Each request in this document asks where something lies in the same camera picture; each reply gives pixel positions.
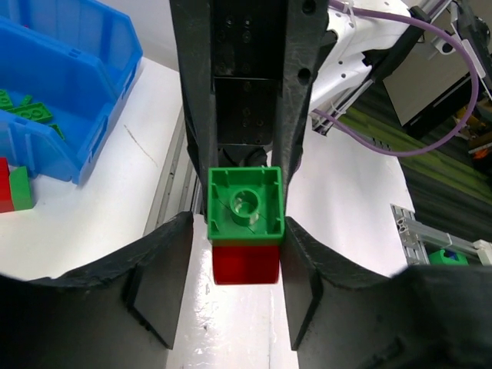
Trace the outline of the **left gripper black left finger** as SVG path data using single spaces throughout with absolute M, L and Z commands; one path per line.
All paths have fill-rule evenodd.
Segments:
M 3 368 L 163 368 L 191 256 L 183 211 L 56 279 L 1 278 Z

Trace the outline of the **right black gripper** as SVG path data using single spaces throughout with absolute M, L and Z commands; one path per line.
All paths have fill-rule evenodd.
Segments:
M 201 182 L 203 214 L 209 168 L 218 160 L 242 165 L 272 139 L 271 163 L 281 168 L 288 191 L 328 2 L 171 1 L 170 7 L 188 153 Z

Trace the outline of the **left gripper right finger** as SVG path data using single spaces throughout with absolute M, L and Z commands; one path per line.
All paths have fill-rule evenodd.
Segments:
M 285 220 L 281 269 L 302 368 L 489 368 L 491 269 L 411 266 L 386 278 Z

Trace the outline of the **red flower lego piece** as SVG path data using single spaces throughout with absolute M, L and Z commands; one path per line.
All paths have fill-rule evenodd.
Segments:
M 277 245 L 213 246 L 212 269 L 218 285 L 276 284 L 280 250 Z

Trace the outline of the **green red layered lego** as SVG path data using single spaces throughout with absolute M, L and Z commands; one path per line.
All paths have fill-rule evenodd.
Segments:
M 34 207 L 28 170 L 25 166 L 9 169 L 7 158 L 1 157 L 0 212 L 24 211 Z

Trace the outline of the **green small lego brick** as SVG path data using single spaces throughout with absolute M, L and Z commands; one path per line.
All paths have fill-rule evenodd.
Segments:
M 279 167 L 210 168 L 208 240 L 215 247 L 267 246 L 284 238 Z

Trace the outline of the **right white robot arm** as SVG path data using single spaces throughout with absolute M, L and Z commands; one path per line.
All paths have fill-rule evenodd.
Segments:
M 402 1 L 173 1 L 188 153 L 203 193 L 211 168 L 257 166 L 289 185 L 308 114 L 388 76 L 426 20 Z

